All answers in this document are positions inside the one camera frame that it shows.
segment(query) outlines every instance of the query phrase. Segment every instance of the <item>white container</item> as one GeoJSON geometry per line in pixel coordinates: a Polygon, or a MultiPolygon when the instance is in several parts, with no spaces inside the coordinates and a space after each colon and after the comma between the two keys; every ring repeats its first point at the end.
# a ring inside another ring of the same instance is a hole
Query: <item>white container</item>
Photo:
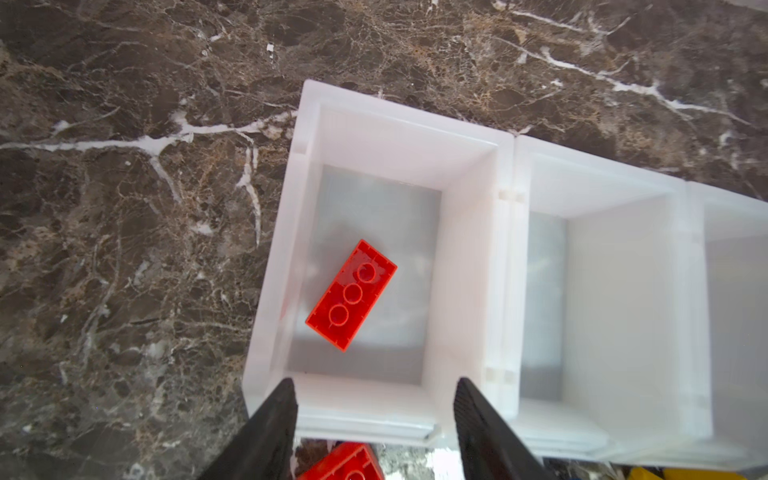
{"type": "Polygon", "coordinates": [[[691,301],[710,324],[714,435],[630,460],[728,471],[765,465],[768,204],[697,183],[688,189],[697,279],[691,301]]]}
{"type": "Polygon", "coordinates": [[[513,144],[505,132],[304,84],[243,377],[249,412],[291,376],[297,435],[455,437],[456,382],[482,388],[484,369],[500,367],[504,346],[486,339],[511,315],[502,289],[514,215],[502,192],[513,144]],[[341,353],[304,320],[361,238],[398,270],[341,353]]]}
{"type": "Polygon", "coordinates": [[[531,216],[511,233],[530,235],[512,427],[539,455],[592,459],[709,435],[685,182],[529,137],[515,163],[531,216]]]}
{"type": "Polygon", "coordinates": [[[308,81],[247,407],[291,376],[297,435],[455,444],[467,376],[538,455],[704,437],[690,242],[682,180],[308,81]],[[399,268],[340,353],[303,323],[360,238],[399,268]]]}

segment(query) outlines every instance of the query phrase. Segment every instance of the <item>yellow object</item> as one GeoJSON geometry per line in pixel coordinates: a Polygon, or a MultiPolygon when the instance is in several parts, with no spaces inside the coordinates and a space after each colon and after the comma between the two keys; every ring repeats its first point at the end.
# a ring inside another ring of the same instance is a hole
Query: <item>yellow object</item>
{"type": "Polygon", "coordinates": [[[661,480],[661,478],[650,473],[645,468],[635,467],[629,472],[629,478],[627,480],[661,480]]]}
{"type": "Polygon", "coordinates": [[[665,468],[664,480],[746,480],[738,473],[712,472],[710,470],[683,470],[665,468]]]}

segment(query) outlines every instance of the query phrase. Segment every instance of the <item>red lego brick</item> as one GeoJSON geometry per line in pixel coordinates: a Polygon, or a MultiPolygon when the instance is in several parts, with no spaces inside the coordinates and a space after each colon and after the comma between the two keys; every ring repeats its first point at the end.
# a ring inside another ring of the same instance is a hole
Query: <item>red lego brick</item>
{"type": "Polygon", "coordinates": [[[345,352],[395,270],[397,265],[360,240],[306,324],[345,352]]]}
{"type": "Polygon", "coordinates": [[[333,449],[297,480],[384,480],[384,474],[368,445],[347,442],[333,449]]]}

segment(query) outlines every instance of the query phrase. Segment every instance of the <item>brown marble surface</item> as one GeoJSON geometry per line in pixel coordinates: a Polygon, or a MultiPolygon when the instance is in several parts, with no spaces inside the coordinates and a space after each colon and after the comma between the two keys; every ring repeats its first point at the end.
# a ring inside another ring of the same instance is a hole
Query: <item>brown marble surface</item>
{"type": "Polygon", "coordinates": [[[768,14],[723,2],[0,0],[0,41],[6,478],[193,478],[243,424],[306,78],[768,198],[768,14]]]}

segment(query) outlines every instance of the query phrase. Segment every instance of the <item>red building block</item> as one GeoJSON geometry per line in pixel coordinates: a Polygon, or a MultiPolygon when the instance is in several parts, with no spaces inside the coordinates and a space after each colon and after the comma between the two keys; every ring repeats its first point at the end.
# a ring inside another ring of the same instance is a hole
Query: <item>red building block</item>
{"type": "Polygon", "coordinates": [[[345,352],[395,270],[397,265],[360,240],[305,323],[345,352]]]}
{"type": "Polygon", "coordinates": [[[333,449],[297,480],[384,480],[384,474],[368,445],[347,442],[333,449]]]}

